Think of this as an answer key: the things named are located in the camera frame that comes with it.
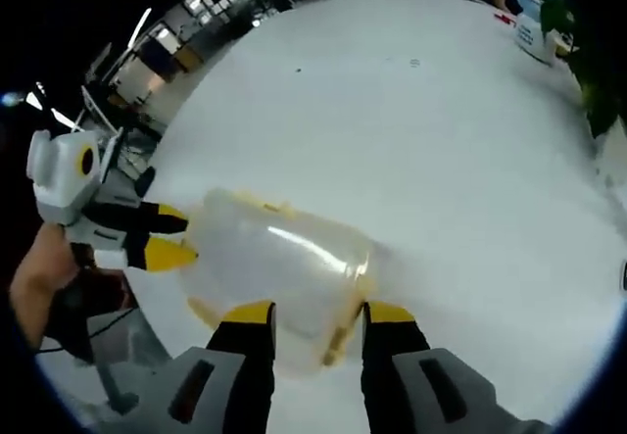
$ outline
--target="cable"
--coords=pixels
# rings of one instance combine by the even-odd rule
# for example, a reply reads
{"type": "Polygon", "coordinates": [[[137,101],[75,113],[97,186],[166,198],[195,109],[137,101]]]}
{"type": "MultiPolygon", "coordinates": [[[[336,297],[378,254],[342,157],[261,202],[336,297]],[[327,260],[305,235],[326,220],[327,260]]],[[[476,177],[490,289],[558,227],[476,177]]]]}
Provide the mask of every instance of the cable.
{"type": "MultiPolygon", "coordinates": [[[[123,314],[121,314],[120,316],[117,316],[116,318],[113,319],[113,321],[109,322],[109,324],[106,324],[105,326],[103,326],[102,328],[100,328],[98,331],[94,331],[92,334],[90,334],[88,336],[87,339],[92,339],[95,338],[96,336],[104,333],[105,331],[107,331],[109,328],[111,328],[114,324],[116,324],[118,321],[120,321],[121,319],[123,319],[125,316],[127,316],[129,313],[134,312],[135,310],[137,310],[139,307],[133,307],[132,309],[130,309],[128,312],[124,312],[123,314]]],[[[59,347],[59,348],[54,348],[54,349],[40,349],[39,351],[37,351],[36,354],[50,354],[50,353],[59,353],[61,351],[64,351],[65,349],[63,347],[59,347]]]]}

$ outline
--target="desk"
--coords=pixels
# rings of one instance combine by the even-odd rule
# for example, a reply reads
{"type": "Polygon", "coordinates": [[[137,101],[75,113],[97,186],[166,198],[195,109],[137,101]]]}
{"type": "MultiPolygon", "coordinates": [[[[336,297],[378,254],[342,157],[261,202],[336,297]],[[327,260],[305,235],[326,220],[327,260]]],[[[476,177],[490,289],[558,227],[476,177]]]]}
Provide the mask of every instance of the desk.
{"type": "MultiPolygon", "coordinates": [[[[354,225],[396,259],[389,298],[433,347],[555,421],[622,312],[627,239],[596,182],[580,92],[463,0],[327,0],[264,22],[201,82],[152,158],[148,200],[212,187],[354,225]]],[[[176,273],[130,270],[176,356],[211,332],[176,273]]],[[[363,433],[358,364],[279,377],[268,432],[363,433]]]]}

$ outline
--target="hand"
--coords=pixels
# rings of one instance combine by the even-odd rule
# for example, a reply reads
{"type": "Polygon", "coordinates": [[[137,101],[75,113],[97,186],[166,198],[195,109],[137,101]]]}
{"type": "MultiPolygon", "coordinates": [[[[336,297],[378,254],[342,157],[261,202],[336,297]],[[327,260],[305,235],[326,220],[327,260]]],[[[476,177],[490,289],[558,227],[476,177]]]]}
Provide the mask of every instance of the hand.
{"type": "Polygon", "coordinates": [[[16,280],[31,289],[56,293],[78,274],[72,248],[60,225],[44,223],[22,260],[16,280]]]}

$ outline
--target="red object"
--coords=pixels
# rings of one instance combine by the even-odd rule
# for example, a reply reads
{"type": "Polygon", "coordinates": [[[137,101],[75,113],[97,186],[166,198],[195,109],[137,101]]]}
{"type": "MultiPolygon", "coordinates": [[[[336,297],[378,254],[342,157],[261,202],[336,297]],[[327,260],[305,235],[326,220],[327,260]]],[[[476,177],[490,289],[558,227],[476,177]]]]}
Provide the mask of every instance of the red object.
{"type": "Polygon", "coordinates": [[[504,22],[505,24],[514,24],[514,19],[510,18],[508,15],[502,15],[502,14],[499,14],[499,13],[495,13],[494,17],[497,20],[500,20],[500,21],[504,22]]]}

